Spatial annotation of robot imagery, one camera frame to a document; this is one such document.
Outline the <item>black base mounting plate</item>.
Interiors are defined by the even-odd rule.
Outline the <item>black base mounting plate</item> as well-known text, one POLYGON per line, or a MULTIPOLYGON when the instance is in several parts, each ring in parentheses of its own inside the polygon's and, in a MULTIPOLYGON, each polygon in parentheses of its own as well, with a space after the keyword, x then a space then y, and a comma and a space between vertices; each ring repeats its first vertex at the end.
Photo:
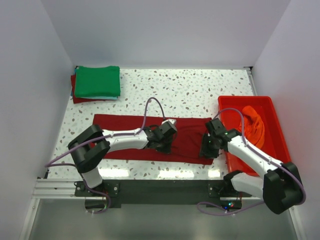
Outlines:
POLYGON ((85 197, 88 210, 101 209, 111 198, 111 208, 122 205, 196 205, 210 202, 225 210, 242 208, 242 194, 225 186, 223 180, 119 180, 105 179, 89 191, 83 181, 75 181, 76 197, 85 197))

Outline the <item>crumpled orange t shirt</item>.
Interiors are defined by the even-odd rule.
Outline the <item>crumpled orange t shirt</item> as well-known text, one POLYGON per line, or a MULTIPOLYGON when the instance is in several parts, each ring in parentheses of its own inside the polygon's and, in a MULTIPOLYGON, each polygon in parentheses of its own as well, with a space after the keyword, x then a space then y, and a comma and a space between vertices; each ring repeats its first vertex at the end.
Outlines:
POLYGON ((247 105, 242 109, 244 119, 244 136, 246 139, 261 149, 265 143, 265 125, 256 110, 247 105))

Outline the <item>folded dark red t shirt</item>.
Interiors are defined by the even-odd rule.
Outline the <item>folded dark red t shirt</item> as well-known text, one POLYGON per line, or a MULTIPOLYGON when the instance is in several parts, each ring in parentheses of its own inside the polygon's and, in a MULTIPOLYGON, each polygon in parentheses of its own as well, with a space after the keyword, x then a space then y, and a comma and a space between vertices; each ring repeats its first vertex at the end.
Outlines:
POLYGON ((74 104, 80 104, 80 103, 85 103, 85 102, 95 102, 95 101, 104 101, 102 98, 101 99, 90 99, 90 98, 81 98, 81 97, 76 97, 75 96, 75 87, 76 87, 76 75, 71 75, 70 76, 70 82, 71 82, 71 96, 72 96, 72 101, 74 104))

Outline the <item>red plastic bin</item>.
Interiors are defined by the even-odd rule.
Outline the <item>red plastic bin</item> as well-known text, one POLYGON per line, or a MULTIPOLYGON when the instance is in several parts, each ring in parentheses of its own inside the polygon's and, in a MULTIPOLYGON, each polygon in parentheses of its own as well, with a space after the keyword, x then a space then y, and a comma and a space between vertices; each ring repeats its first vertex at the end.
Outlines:
MULTIPOLYGON (((261 150, 271 157, 282 161, 291 162, 291 156, 287 148, 285 137, 272 99, 268 96, 219 96, 219 111, 226 108, 234 108, 243 112, 243 108, 251 106, 260 115, 265 126, 264 145, 261 150)), ((234 110, 227 110, 220 115, 220 120, 227 130, 236 129, 240 126, 241 117, 234 110)), ((228 172, 239 170, 251 176, 258 176, 247 164, 238 157, 226 153, 228 172)))

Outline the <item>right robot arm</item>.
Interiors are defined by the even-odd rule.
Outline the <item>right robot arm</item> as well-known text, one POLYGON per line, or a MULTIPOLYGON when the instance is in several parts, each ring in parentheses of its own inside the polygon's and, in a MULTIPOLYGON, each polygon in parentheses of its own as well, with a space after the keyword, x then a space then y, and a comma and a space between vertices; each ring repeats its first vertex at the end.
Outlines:
POLYGON ((208 121, 205 127, 208 132, 202 137, 200 156, 215 158, 224 150, 258 175, 251 176, 241 170, 230 172, 223 178, 221 193, 238 192, 257 197, 278 215, 306 201, 306 191, 295 164, 271 157, 238 130, 227 130, 218 118, 208 121))

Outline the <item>dark red t shirt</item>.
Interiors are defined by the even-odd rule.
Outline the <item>dark red t shirt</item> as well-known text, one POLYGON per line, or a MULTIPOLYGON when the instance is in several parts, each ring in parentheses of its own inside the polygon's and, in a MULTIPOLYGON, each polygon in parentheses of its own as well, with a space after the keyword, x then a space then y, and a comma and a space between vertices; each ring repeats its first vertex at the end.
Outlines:
POLYGON ((95 101, 104 101, 102 98, 101 99, 90 99, 90 98, 81 98, 81 97, 76 97, 75 96, 75 87, 76 87, 76 75, 71 75, 70 76, 70 82, 71 82, 71 96, 72 96, 72 101, 74 104, 80 104, 80 103, 85 103, 85 102, 95 102, 95 101))
MULTIPOLYGON (((104 158, 211 165, 213 159, 200 157, 203 134, 207 132, 205 123, 209 120, 210 118, 176 118, 177 137, 172 143, 170 154, 153 149, 125 149, 107 153, 104 158)), ((141 127, 142 123, 142 116, 133 115, 96 114, 93 118, 94 125, 111 131, 134 130, 141 127)))

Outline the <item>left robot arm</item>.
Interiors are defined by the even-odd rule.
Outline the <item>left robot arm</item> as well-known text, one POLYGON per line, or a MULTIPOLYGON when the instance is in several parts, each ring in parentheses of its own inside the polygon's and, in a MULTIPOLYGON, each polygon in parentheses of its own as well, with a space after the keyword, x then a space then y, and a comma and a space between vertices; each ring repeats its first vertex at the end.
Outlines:
POLYGON ((101 129, 99 125, 94 124, 73 139, 67 147, 78 173, 87 186, 94 189, 103 182, 98 164, 108 153, 130 149, 154 149, 169 154, 174 135, 178 131, 176 122, 175 119, 167 119, 154 128, 145 126, 128 131, 101 129))

